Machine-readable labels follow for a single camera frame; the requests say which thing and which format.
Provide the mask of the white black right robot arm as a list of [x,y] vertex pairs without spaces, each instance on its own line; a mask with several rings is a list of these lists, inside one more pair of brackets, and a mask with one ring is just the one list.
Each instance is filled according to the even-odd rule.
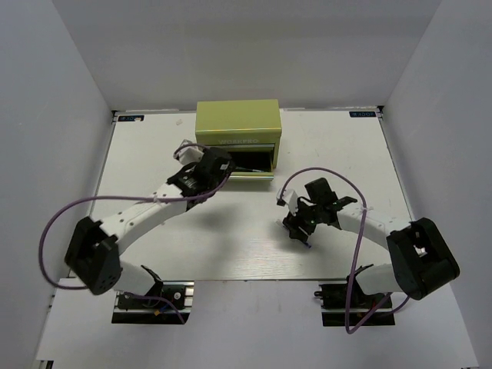
[[361,234],[388,251],[390,263],[359,267],[347,287],[348,300],[363,307],[376,294],[404,293],[421,300],[455,280],[460,268],[436,224],[428,218],[405,221],[365,208],[355,198],[339,198],[324,178],[305,186],[308,197],[280,190],[277,203],[288,207],[282,224],[304,244],[319,224]]

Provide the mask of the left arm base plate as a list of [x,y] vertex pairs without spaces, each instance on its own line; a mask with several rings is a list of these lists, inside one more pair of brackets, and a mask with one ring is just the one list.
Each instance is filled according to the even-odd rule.
[[159,299],[139,299],[117,293],[111,322],[113,324],[180,325],[191,313],[194,282],[165,282]]

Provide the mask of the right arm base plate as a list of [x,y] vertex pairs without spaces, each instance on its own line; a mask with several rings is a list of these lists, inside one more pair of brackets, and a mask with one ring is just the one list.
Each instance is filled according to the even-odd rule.
[[[343,327],[346,308],[346,281],[325,281],[314,291],[314,299],[321,303],[321,317],[324,327]],[[384,294],[365,295],[357,286],[353,287],[349,324],[354,327],[364,316],[384,298]],[[364,326],[394,326],[395,319],[391,299],[382,304],[377,311],[364,322]]]

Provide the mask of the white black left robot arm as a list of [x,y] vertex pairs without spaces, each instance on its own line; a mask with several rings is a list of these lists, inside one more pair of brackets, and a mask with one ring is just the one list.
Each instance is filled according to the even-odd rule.
[[158,304],[161,279],[144,265],[121,261],[121,255],[149,231],[207,201],[235,168],[231,155],[217,147],[185,144],[175,157],[181,170],[152,195],[112,216],[76,224],[65,263],[94,295],[113,289],[135,294],[144,306]]

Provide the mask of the purple gel pen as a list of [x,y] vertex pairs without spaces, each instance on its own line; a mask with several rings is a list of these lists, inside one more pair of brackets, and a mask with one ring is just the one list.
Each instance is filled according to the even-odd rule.
[[293,236],[291,235],[291,231],[290,231],[290,229],[289,229],[288,227],[286,227],[280,219],[277,219],[277,220],[276,220],[276,224],[277,224],[279,227],[281,227],[284,231],[286,231],[286,232],[287,232],[287,234],[288,234],[288,238],[289,238],[289,240],[290,240],[291,242],[295,242],[295,243],[297,243],[297,244],[302,244],[302,245],[304,245],[304,246],[305,246],[306,248],[308,248],[308,249],[310,249],[310,248],[311,248],[311,245],[310,245],[310,244],[309,244],[306,240],[304,240],[304,239],[300,239],[300,238],[296,238],[296,237],[293,237]]

